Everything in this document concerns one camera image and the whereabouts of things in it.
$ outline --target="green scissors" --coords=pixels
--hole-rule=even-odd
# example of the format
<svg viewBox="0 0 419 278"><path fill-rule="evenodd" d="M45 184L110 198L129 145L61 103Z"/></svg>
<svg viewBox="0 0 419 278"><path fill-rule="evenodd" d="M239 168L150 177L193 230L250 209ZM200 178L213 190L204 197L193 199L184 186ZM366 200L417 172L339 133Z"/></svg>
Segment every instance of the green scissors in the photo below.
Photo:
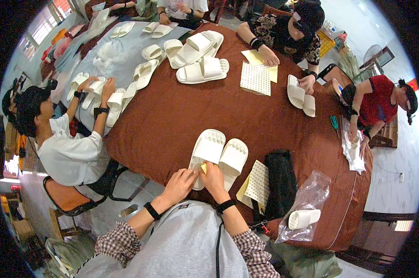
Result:
<svg viewBox="0 0 419 278"><path fill-rule="evenodd" d="M338 125L338 120L336 119L336 116L331 116L330 117L330 121L331 121L331 125L333 125L333 128L335 129L335 131L336 131L336 135L338 136L338 138L340 139L340 137L339 137L339 133L338 133L338 127L339 127L339 125Z"/></svg>

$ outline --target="yellow paper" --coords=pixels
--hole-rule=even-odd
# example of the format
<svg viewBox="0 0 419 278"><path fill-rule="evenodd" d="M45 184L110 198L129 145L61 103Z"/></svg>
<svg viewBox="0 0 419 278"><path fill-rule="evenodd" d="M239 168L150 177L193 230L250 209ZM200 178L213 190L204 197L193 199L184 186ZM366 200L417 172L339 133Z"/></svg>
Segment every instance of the yellow paper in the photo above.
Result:
<svg viewBox="0 0 419 278"><path fill-rule="evenodd" d="M264 64L264 59L262 55L257 50L245 50L241 51L243 56L248 60L251 65L259 65ZM269 71L269 79L270 81L277 83L278 82L278 66L275 67L267 67Z"/></svg>

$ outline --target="plastic crate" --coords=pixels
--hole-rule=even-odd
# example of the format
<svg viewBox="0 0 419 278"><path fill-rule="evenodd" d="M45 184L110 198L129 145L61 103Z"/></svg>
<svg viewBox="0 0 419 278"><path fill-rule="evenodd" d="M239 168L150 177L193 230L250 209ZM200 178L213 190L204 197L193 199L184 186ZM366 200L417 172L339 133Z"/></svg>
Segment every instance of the plastic crate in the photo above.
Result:
<svg viewBox="0 0 419 278"><path fill-rule="evenodd" d="M319 57L322 57L325 55L325 53L329 52L333 47L335 47L335 41L330 39L321 30L319 30L317 33L318 33L319 39L321 40L321 53Z"/></svg>

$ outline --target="plaid shirt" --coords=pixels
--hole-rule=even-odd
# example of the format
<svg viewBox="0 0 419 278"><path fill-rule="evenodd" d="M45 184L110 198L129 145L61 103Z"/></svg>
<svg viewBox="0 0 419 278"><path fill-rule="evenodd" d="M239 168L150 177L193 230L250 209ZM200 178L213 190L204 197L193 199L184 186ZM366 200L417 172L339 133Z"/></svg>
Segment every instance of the plaid shirt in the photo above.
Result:
<svg viewBox="0 0 419 278"><path fill-rule="evenodd" d="M251 230L233 236L253 278L279 278L280 275L268 262L271 254L263 251L266 243ZM95 255L104 254L116 259L123 267L140 251L140 239L134 229L126 223L117 222L117 227L98 237Z"/></svg>

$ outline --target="wrist strap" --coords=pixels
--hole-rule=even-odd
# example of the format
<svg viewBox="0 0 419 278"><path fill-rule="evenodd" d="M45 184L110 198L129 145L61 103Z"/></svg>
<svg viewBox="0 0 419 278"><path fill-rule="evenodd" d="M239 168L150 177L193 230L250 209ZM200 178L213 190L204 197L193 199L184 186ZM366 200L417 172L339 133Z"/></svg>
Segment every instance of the wrist strap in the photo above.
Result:
<svg viewBox="0 0 419 278"><path fill-rule="evenodd" d="M233 200L233 199L228 200L228 201L226 201L226 202L221 203L220 205L217 205L217 206L216 206L216 211L217 211L218 213L220 213L220 214L223 214L223 211L224 211L225 209L227 209L227 208L229 208L229 207L232 207L232 206L234 206L234 205L236 205L236 204L237 204L237 201L236 201L236 200Z"/></svg>
<svg viewBox="0 0 419 278"><path fill-rule="evenodd" d="M154 218L154 221L160 220L160 214L155 211L151 205L151 202L147 202L143 207L146 208L146 210L151 214L151 216Z"/></svg>

